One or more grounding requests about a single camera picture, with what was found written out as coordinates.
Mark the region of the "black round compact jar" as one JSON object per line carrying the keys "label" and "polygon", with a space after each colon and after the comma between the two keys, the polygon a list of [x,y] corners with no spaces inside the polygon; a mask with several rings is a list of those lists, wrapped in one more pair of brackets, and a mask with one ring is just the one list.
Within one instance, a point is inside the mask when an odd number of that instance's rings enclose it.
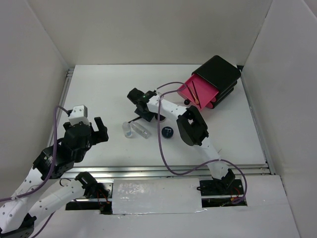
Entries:
{"label": "black round compact jar", "polygon": [[158,114],[156,114],[155,115],[155,119],[156,119],[156,121],[160,121],[160,122],[163,122],[163,121],[165,121],[166,120],[166,117],[164,117],[164,116],[159,116]]}

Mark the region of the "navy round jar letter F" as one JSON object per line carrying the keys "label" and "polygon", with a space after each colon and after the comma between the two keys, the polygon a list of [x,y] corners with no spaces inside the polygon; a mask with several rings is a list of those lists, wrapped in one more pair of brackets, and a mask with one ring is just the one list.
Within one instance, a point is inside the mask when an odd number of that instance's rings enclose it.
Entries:
{"label": "navy round jar letter F", "polygon": [[161,135],[164,139],[171,139],[174,135],[174,130],[172,127],[170,126],[165,126],[162,130],[161,130]]}

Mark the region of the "long black makeup brush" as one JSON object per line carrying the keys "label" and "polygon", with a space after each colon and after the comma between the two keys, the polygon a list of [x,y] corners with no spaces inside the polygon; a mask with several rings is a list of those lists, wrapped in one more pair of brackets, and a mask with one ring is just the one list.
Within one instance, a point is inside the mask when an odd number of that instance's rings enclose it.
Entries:
{"label": "long black makeup brush", "polygon": [[194,95],[193,95],[193,93],[192,93],[191,88],[190,88],[187,84],[185,84],[185,86],[186,86],[186,88],[188,89],[189,94],[191,95],[192,99],[195,101],[195,97],[194,97]]}

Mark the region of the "pink rose-gold makeup brush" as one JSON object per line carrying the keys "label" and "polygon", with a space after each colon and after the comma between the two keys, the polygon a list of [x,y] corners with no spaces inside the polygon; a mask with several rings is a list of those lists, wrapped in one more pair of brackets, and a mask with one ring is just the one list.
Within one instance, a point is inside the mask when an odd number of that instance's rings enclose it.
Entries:
{"label": "pink rose-gold makeup brush", "polygon": [[196,96],[193,94],[193,92],[192,92],[191,89],[189,89],[189,92],[190,92],[190,94],[191,94],[191,96],[192,96],[192,98],[193,98],[195,104],[198,105],[198,104],[199,104],[199,100],[198,100],[198,99],[196,98]]}

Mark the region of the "black fluffy powder brush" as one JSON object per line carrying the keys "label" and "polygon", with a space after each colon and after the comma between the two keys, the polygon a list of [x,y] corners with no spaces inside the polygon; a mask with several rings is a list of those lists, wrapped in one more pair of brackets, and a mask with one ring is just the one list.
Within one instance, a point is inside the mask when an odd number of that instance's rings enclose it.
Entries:
{"label": "black fluffy powder brush", "polygon": [[128,121],[128,123],[131,123],[131,122],[133,122],[133,121],[137,121],[137,120],[139,120],[139,119],[141,119],[141,117],[136,117],[136,118],[134,118],[134,119]]}

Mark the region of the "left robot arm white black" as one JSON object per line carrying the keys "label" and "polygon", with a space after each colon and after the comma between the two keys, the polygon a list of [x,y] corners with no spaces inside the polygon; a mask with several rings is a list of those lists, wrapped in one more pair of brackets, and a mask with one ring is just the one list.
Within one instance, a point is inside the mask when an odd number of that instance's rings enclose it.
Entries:
{"label": "left robot arm white black", "polygon": [[104,185],[97,182],[89,172],[80,172],[69,184],[58,191],[42,198],[42,194],[53,182],[79,163],[92,146],[108,141],[107,128],[100,117],[95,123],[82,120],[76,124],[64,123],[64,137],[57,138],[53,133],[54,143],[45,148],[33,162],[29,174],[15,193],[8,199],[1,199],[0,236],[2,238],[28,238],[35,226],[44,218],[73,199],[108,198]]}

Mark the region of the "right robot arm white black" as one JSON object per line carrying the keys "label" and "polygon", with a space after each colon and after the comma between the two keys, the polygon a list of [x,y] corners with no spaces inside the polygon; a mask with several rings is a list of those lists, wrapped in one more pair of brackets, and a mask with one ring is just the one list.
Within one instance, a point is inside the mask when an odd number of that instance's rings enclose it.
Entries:
{"label": "right robot arm white black", "polygon": [[132,89],[127,98],[136,105],[135,113],[146,120],[157,115],[176,122],[182,141],[196,149],[215,180],[216,190],[227,194],[233,188],[235,175],[228,165],[220,160],[208,133],[208,126],[195,106],[185,107],[163,98],[154,91],[146,93]]}

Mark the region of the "small clear upright bottle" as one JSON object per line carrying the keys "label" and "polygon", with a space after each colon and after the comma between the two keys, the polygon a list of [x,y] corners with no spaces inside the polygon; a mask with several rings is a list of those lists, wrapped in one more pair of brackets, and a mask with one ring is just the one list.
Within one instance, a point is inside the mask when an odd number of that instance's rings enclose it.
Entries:
{"label": "small clear upright bottle", "polygon": [[132,136],[132,130],[131,130],[131,126],[128,122],[124,122],[122,124],[122,130],[123,130],[123,133],[124,133],[124,136],[126,138],[130,138]]}

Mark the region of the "clear lying bottle with barcode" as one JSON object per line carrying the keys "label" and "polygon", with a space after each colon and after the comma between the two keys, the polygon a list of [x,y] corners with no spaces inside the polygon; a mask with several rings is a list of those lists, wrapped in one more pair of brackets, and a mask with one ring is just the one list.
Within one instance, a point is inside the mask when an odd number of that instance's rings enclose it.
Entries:
{"label": "clear lying bottle with barcode", "polygon": [[137,123],[136,121],[130,122],[130,126],[137,134],[139,134],[145,139],[148,139],[151,136],[150,131],[142,125],[140,125],[139,123]]}

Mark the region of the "black drawer cabinet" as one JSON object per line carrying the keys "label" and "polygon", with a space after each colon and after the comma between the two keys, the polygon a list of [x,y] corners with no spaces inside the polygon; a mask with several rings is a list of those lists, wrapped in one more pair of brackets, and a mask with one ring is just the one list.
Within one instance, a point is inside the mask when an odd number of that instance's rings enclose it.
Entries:
{"label": "black drawer cabinet", "polygon": [[237,80],[241,77],[241,72],[237,67],[218,55],[198,67],[192,72],[193,74],[201,76],[219,90],[219,94],[215,98],[217,105],[233,92]]}

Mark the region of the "white cover panel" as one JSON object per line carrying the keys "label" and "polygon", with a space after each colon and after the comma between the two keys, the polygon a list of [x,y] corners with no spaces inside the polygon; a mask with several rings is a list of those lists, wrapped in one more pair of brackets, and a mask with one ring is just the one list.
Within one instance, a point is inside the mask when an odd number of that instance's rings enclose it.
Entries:
{"label": "white cover panel", "polygon": [[112,211],[116,215],[201,212],[198,186],[197,178],[115,180]]}

